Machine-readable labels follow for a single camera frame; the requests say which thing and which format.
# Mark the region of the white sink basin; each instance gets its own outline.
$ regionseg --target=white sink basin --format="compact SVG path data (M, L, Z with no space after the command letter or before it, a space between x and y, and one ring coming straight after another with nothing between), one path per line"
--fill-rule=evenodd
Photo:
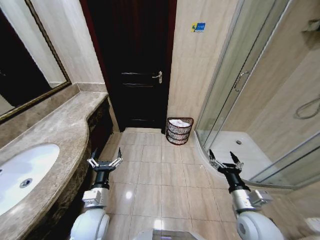
M0 215L34 189L53 166L59 152L60 149L55 144L38 145L19 153L0 166Z

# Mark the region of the wicker trash basket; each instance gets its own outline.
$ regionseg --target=wicker trash basket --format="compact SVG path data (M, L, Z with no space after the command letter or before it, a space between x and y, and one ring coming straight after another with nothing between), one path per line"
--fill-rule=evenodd
M169 120L181 120L190 126L175 126ZM166 139L174 145L183 145L188 142L194 119L191 117L168 117L166 120Z

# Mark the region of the shower hose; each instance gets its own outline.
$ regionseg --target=shower hose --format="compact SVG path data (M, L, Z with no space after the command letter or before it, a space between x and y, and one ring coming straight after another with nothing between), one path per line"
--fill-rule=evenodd
M311 114L311 115L309 115L309 116L301 116L301 115L299 114L299 112L300 112L301 110L303 110L303 109L311 106L312 104L316 103L317 101L319 101L319 105L318 105L318 107L316 108L316 110L315 110L315 112L314 112L313 114ZM297 110L295 111L295 116L296 116L298 119L310 119L310 118L313 118L315 115L317 115L319 112L320 112L320 95L319 95L317 98L315 98L315 99L307 102L306 104L303 104L302 106L298 107Z

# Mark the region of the mirror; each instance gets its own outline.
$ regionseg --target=mirror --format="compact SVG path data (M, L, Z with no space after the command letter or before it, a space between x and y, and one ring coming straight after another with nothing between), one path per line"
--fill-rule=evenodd
M30 0L0 0L0 123L70 85Z

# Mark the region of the white tissue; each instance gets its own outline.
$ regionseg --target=white tissue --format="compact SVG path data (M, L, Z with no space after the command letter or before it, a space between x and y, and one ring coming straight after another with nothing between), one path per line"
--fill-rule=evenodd
M169 122L176 127L189 127L190 123L181 121L180 119L171 119Z

